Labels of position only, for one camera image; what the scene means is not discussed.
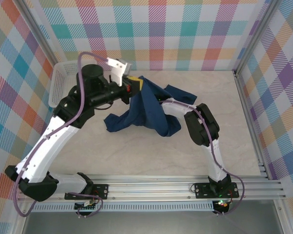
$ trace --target metal frame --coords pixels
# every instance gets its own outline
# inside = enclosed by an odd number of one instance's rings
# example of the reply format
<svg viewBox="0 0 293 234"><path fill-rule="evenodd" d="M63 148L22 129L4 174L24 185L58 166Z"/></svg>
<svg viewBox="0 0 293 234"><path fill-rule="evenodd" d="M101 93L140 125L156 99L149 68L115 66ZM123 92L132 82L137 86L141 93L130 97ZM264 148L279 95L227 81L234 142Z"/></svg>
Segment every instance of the metal frame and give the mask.
<svg viewBox="0 0 293 234"><path fill-rule="evenodd" d="M247 105L246 96L245 96L245 94L243 92L242 85L240 83L240 80L239 80L238 76L235 74L235 72L233 72L233 76L234 76L234 81L235 81L236 88L237 88L239 96L240 96L242 109L243 109L243 112L244 112L246 123L247 123L248 128L249 128L249 132L250 132L250 135L251 135L251 139L252 139L255 154L257 156L257 160L258 160L259 163L263 163L268 168L268 163L267 163L267 161L266 161L266 159L264 157L263 148L262 148L262 146L261 146L261 144L259 142L259 139L257 137L256 130L255 130L256 128L255 128L254 122L252 120L250 109L248 108L248 105ZM269 171L269 168L267 170L267 175L268 175L269 179L272 179L272 175L271 175L271 172Z"/></svg>
<svg viewBox="0 0 293 234"><path fill-rule="evenodd" d="M245 200L281 200L285 199L281 182L268 180L266 169L259 164L260 176L243 176ZM190 191L193 183L208 182L207 176L142 176L142 175L89 175L96 184L108 184L108 198L105 202L163 202L163 201L212 201L214 198L196 199ZM241 182L232 178L238 189ZM64 194L54 194L45 202L77 202L64 200ZM32 202L23 194L19 202Z"/></svg>
<svg viewBox="0 0 293 234"><path fill-rule="evenodd" d="M43 32L41 31L39 25L37 24L35 18L31 14L30 9L28 8L27 4L24 0L13 0L14 4L20 11L21 15L25 19L26 23L29 26L30 31L35 36L38 44L44 51L46 57L48 58L49 62L52 66L58 63L58 59L56 58L55 54L53 53L47 39L44 37Z"/></svg>
<svg viewBox="0 0 293 234"><path fill-rule="evenodd" d="M22 203L20 205L20 209L25 213L26 211L28 211L30 207L29 203ZM13 220L13 222L11 223L11 226L9 228L9 231L7 234L19 234L22 233L25 227L25 222L26 222L26 217L21 217L19 216L18 213L14 212L15 217L12 218L11 220Z"/></svg>
<svg viewBox="0 0 293 234"><path fill-rule="evenodd" d="M293 226L288 216L289 207L286 202L286 200L274 200L274 206L276 207L283 232L285 234L293 234Z"/></svg>
<svg viewBox="0 0 293 234"><path fill-rule="evenodd" d="M61 202L54 204L39 203L32 212L76 212L74 203ZM171 211L214 211L212 201L184 201L184 202L104 202L100 212L171 212Z"/></svg>
<svg viewBox="0 0 293 234"><path fill-rule="evenodd" d="M40 18L41 22L43 23L45 30L49 34L50 39L51 39L53 45L55 46L60 59L62 61L67 61L66 55L60 45L59 40L57 39L57 37L51 27L51 24L50 24L47 16L45 15L45 13L43 11L43 8L42 8L39 0L31 0L31 3L33 4L38 17Z"/></svg>
<svg viewBox="0 0 293 234"><path fill-rule="evenodd" d="M236 74L240 74L243 68L248 63L255 47L257 46L258 42L261 40L264 32L266 31L270 20L272 19L273 15L275 14L276 10L278 9L279 5L281 4L282 0L271 0L267 10L260 21L256 32L254 33L248 47L246 48L239 65L236 68Z"/></svg>
<svg viewBox="0 0 293 234"><path fill-rule="evenodd" d="M234 55L231 58L231 61L229 63L229 66L227 67L227 70L232 70L235 68L235 63L238 60L238 57L240 55L241 50L243 49L243 46L245 45L246 40L249 37L249 32L252 30L258 15L260 14L266 0L258 0L257 4L255 5L253 12L252 12L252 17L250 17L250 20L248 21L244 33L239 39L239 43L235 49Z"/></svg>

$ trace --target white basket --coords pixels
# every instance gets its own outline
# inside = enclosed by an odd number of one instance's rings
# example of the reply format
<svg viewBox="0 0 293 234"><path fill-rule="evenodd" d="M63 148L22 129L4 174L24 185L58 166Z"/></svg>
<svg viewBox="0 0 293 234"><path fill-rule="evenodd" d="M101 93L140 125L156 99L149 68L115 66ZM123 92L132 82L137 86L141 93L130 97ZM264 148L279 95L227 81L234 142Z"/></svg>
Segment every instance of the white basket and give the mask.
<svg viewBox="0 0 293 234"><path fill-rule="evenodd" d="M88 64L97 64L97 61L95 59L82 59L82 66ZM77 60L55 64L49 93L49 106L57 107L62 98L68 95L71 88L77 84L77 72Z"/></svg>

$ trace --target metal plate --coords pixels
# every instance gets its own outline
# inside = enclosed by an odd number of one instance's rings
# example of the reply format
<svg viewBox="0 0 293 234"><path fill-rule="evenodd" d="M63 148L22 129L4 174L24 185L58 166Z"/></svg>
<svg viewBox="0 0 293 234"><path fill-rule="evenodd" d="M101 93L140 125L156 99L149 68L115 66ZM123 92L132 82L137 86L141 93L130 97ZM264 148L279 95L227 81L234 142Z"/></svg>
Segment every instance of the metal plate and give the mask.
<svg viewBox="0 0 293 234"><path fill-rule="evenodd" d="M99 196L103 200L107 199L108 195L108 184L94 184L92 187L93 195ZM65 200L87 200L87 197L84 196L75 196L70 193L65 193Z"/></svg>
<svg viewBox="0 0 293 234"><path fill-rule="evenodd" d="M231 185L227 188L228 193L222 194L220 197L215 197L213 192L209 188L209 183L195 183L194 184L194 191L195 191L195 197L197 199L199 198L215 198L215 200L218 200L219 198L238 198L239 197L239 191L236 183L231 183Z"/></svg>

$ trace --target black mounting bracket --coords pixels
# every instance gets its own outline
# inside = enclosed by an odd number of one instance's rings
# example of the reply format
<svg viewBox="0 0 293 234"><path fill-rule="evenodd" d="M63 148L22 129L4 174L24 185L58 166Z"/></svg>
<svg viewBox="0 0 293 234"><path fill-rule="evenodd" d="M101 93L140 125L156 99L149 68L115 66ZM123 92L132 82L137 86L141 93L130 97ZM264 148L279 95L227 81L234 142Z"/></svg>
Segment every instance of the black mounting bracket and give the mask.
<svg viewBox="0 0 293 234"><path fill-rule="evenodd" d="M78 172L78 175L80 175L87 183L85 186L84 190L80 192L80 194L85 194L85 195L95 195L103 200L107 199L108 195L108 184L93 184L92 180L87 177L84 173ZM70 193L65 193L64 195L65 200L87 200L88 198L85 196L78 196L78 195L73 195Z"/></svg>
<svg viewBox="0 0 293 234"><path fill-rule="evenodd" d="M225 188L219 196L216 196L214 191L210 189L210 183L195 183L194 184L195 197L200 198L238 198L239 191L236 183L231 182L230 185Z"/></svg>

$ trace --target wire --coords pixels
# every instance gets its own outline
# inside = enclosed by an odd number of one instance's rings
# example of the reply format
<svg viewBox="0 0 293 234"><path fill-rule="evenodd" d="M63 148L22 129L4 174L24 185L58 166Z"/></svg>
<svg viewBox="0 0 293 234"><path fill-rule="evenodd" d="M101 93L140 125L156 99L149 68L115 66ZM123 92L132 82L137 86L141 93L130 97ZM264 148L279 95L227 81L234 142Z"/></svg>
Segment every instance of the wire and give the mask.
<svg viewBox="0 0 293 234"><path fill-rule="evenodd" d="M194 185L195 185L195 184L192 184L191 187L190 187L190 191L193 192L193 193L195 193L195 191L192 190L192 187L193 187Z"/></svg>
<svg viewBox="0 0 293 234"><path fill-rule="evenodd" d="M217 166L218 166L223 172L229 174L230 176L233 176L233 177L237 178L237 179L241 182L241 184L242 184L242 194L241 194L241 197L240 197L239 201L237 202L237 204L236 204L236 205L235 205L230 211L228 211L227 213L222 213L223 215L229 215L229 214L231 214L233 211L236 210L236 208L238 208L238 206L241 204L241 202L242 202L242 200L243 200L243 198L244 198L244 194L245 194L245 184L244 184L242 178L239 177L239 176L237 176L237 175L234 175L234 174L228 172L225 168L223 168L222 165L220 165L220 164L217 162L217 159L216 159L216 156L215 156L215 152L214 152L213 141L212 141L212 139L211 139L211 135L210 135L210 132L209 132L209 128L207 127L204 118L202 117L201 113L200 113L198 110L196 110L194 107L192 107L192 106L190 106L190 105L187 105L187 104L184 104L184 103L182 103L182 102L175 101L175 100L174 100L174 101L170 101L170 100L160 101L160 103L163 103L163 102L166 102L166 103L176 103L176 104L178 104L178 105L185 106L185 107L190 108L191 110L193 110L193 111L198 115L198 117L199 117L200 120L202 121L202 124L203 124L203 126L204 126L204 128L205 128L205 131L206 131L206 133L207 133L207 136L208 136L208 138L209 138L211 154L212 154L212 156L213 156L214 162L216 163L216 165L217 165Z"/></svg>
<svg viewBox="0 0 293 234"><path fill-rule="evenodd" d="M232 199L233 199L233 195L232 195L231 190L229 190L229 193L230 193L230 195L231 195L231 199L230 199L230 204L231 204L231 203L232 203Z"/></svg>
<svg viewBox="0 0 293 234"><path fill-rule="evenodd" d="M105 110L111 108L112 105L113 105L113 102L112 102L112 103L110 104L110 106L108 106L108 107L105 107L105 108L94 108L94 109L95 109L95 110L98 110L98 111L105 111Z"/></svg>
<svg viewBox="0 0 293 234"><path fill-rule="evenodd" d="M99 196L99 192L97 190L95 190L94 192L97 194L97 196ZM99 203L99 200L96 202L96 200L93 199L93 201L94 201L94 204L98 204Z"/></svg>
<svg viewBox="0 0 293 234"><path fill-rule="evenodd" d="M84 82L83 82L83 76L82 76L82 56L83 55L90 55L93 56L95 58L101 59L105 62L107 62L107 59L99 56L99 55L95 55L93 53L90 52L81 52L78 56L78 60L77 60L77 67L78 67L78 79L79 79L79 84L80 84L80 95L81 95L81 103L80 103L80 107L79 110L77 112L77 114L68 122L66 122L65 124L63 124L61 127L55 129L54 131L52 131L51 133L47 134L40 142L38 142L37 146L32 150L32 152L30 153L30 155L28 156L28 159L25 161L21 172L19 173L18 177L15 180L14 186L13 186L13 193L12 193L12 199L13 199L13 205L15 207L16 212L22 216L22 217L27 217L29 216L29 214L31 213L31 211L33 210L35 204L37 201L34 201L33 204L30 206L29 210L27 213L23 213L18 204L17 204L17 189L18 189L18 184L21 180L22 175L24 174L27 166L29 165L30 160L33 158L33 156L35 155L35 153L37 152L37 150L41 147L41 145L47 140L50 139L50 137L52 135L54 135L55 133L57 133L58 131L62 130L63 128L69 126L72 122L74 122L83 112L84 109Z"/></svg>

